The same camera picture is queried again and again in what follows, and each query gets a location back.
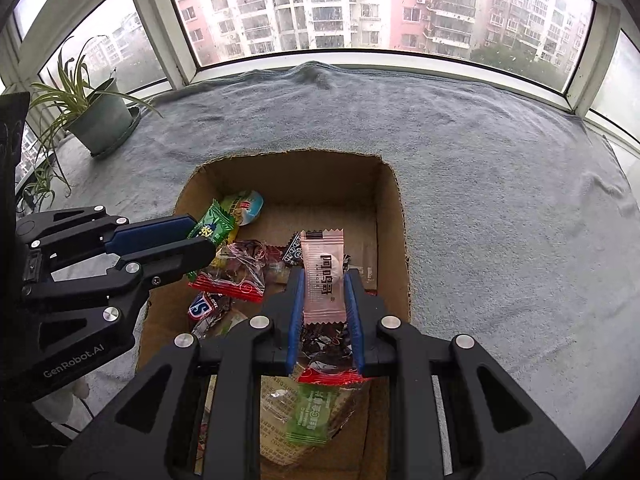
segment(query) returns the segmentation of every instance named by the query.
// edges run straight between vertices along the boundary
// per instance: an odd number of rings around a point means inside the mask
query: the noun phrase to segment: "black cable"
[[[80,430],[76,430],[76,428],[74,428],[73,426],[70,426],[70,425],[64,424],[64,423],[60,424],[60,426],[63,426],[64,428],[67,428],[68,430],[75,431],[77,434],[80,434]]]
[[[94,412],[91,411],[91,408],[89,408],[89,405],[84,402],[84,399],[80,399],[80,397],[78,397],[78,399],[80,400],[80,402],[82,402],[86,408],[86,410],[89,412],[89,415],[91,415],[91,418],[94,418]]]

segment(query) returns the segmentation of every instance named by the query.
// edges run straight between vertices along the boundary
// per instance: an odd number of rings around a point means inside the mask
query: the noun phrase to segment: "gray blanket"
[[[606,140],[509,92],[318,63],[251,72],[156,99],[107,160],[71,139],[55,208],[168,215],[196,165],[326,148],[375,153],[406,215],[412,323],[475,336],[591,463],[640,393],[640,212]],[[66,272],[101,272],[96,260]],[[98,410],[136,350],[89,377]]]

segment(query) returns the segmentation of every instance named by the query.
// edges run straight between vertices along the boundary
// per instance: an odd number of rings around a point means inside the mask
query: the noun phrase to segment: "metal bolt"
[[[456,338],[456,345],[458,345],[460,348],[468,349],[473,347],[473,345],[475,344],[476,344],[475,340],[467,334],[460,334]]]
[[[193,336],[191,334],[178,334],[174,343],[178,348],[187,348],[193,344]]]
[[[104,318],[104,320],[109,322],[116,321],[119,315],[120,313],[118,312],[118,309],[115,308],[114,306],[108,306],[107,308],[104,309],[104,312],[102,313],[102,317]]]
[[[249,324],[254,328],[267,328],[269,326],[269,318],[266,316],[253,316]]]
[[[129,262],[124,267],[124,270],[126,270],[129,274],[135,274],[140,270],[140,264],[138,262]]]
[[[401,321],[396,316],[385,316],[380,320],[382,326],[385,328],[398,328],[401,324]]]

